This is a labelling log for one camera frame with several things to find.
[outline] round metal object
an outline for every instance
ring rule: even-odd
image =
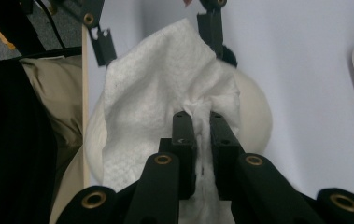
[[[93,209],[101,206],[106,201],[106,194],[100,190],[92,192],[81,201],[81,205],[87,209]]]
[[[171,157],[169,157],[167,155],[160,155],[160,156],[157,156],[154,160],[159,165],[166,165],[166,164],[170,163],[172,159],[171,159]]]
[[[251,164],[251,165],[262,165],[263,164],[263,160],[257,156],[247,156],[246,157],[246,162]]]
[[[83,20],[86,25],[91,25],[94,22],[94,16],[90,13],[87,13],[84,15]]]
[[[339,208],[342,208],[348,212],[354,212],[354,200],[348,198],[343,194],[338,193],[332,194],[330,198],[331,201]]]

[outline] orange object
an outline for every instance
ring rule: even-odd
[[[0,32],[0,39],[2,40],[2,43],[6,44],[8,46],[9,49],[15,49],[16,47],[8,42],[8,40],[2,35],[2,33]]]

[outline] crumpled towel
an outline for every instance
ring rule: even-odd
[[[247,93],[248,107],[241,110],[234,78]],[[181,110],[192,117],[198,154],[196,191],[180,203],[179,223],[230,223],[230,206],[219,206],[215,186],[210,111],[226,118],[243,147],[247,140],[249,151],[258,151],[270,136],[270,109],[256,84],[217,60],[187,20],[151,35],[108,67],[85,139],[90,169],[115,191],[129,186],[158,151],[160,138],[171,137],[172,117]]]

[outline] gray carpet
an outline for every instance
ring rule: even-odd
[[[66,1],[66,5],[74,11],[79,12],[79,8],[70,1]],[[46,50],[61,48],[51,29],[46,14],[36,4],[34,4],[33,14],[27,15],[27,17],[36,29],[38,37]],[[58,8],[57,13],[52,18],[66,47],[81,46],[81,25],[77,21],[60,8]],[[10,59],[18,56],[21,55],[16,49],[9,49],[0,40],[0,59]]]

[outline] black cable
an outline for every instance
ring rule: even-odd
[[[61,39],[60,34],[58,34],[57,27],[54,24],[54,20],[52,19],[51,15],[50,15],[50,13],[48,11],[48,8],[45,6],[45,4],[43,4],[43,2],[41,0],[36,0],[36,2],[40,5],[42,10],[45,12],[46,16],[48,17],[50,25],[51,25],[51,28],[53,29],[53,31],[55,33],[55,36],[57,36],[57,39],[58,39],[58,42],[61,45],[61,48],[65,49],[65,45],[63,43],[63,40]]]

